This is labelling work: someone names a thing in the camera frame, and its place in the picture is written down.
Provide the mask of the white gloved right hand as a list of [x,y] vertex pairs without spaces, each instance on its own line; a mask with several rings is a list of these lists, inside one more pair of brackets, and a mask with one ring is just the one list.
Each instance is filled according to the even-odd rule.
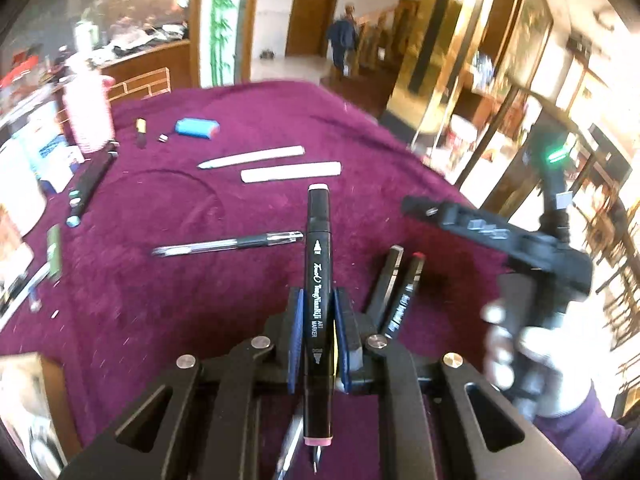
[[500,299],[480,310],[489,325],[485,338],[485,376],[496,389],[513,392],[514,405],[530,418],[558,418],[578,410],[593,393],[589,369],[587,312],[573,301],[553,328],[526,326],[513,336],[506,329]]

